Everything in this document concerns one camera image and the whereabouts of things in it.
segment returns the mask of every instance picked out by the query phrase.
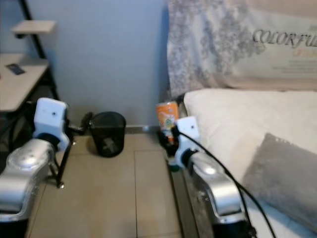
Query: pillow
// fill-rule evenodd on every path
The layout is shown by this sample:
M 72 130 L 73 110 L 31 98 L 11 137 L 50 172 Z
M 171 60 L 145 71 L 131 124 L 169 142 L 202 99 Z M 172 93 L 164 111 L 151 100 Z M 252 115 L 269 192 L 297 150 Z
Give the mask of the pillow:
M 258 199 L 317 232 L 317 155 L 266 134 L 243 178 Z

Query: tile floor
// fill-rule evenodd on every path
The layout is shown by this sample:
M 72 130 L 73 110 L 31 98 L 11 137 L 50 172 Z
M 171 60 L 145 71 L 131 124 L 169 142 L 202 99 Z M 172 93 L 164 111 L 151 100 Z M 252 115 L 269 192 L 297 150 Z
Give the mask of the tile floor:
M 95 155 L 76 138 L 64 189 L 45 184 L 28 238 L 181 238 L 168 171 L 154 135 L 125 136 L 123 152 Z

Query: wall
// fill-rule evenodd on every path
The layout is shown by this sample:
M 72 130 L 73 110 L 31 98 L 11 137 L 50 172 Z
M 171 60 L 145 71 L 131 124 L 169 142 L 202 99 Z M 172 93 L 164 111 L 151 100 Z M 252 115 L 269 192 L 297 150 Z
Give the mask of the wall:
M 165 0 L 28 0 L 34 19 L 56 20 L 42 36 L 62 100 L 79 122 L 90 110 L 117 111 L 129 125 L 157 125 L 155 104 L 168 87 Z M 33 54 L 10 28 L 17 1 L 1 0 L 1 52 Z

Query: mesh trash can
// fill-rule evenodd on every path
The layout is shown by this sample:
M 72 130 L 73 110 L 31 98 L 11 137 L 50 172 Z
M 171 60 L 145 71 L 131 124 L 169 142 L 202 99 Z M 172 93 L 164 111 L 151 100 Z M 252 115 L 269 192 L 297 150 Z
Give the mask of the mesh trash can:
M 121 153 L 125 126 L 125 118 L 116 112 L 99 113 L 91 119 L 90 132 L 98 154 L 110 158 Z

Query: white bedsheet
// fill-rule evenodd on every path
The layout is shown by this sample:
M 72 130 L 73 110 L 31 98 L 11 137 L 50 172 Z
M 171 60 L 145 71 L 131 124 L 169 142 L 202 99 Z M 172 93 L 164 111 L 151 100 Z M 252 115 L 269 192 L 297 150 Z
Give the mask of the white bedsheet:
M 184 103 L 197 118 L 202 144 L 240 181 L 267 132 L 317 153 L 316 92 L 204 89 L 187 93 Z M 271 237 L 260 212 L 248 204 L 258 238 Z M 317 238 L 276 209 L 264 208 L 278 238 Z

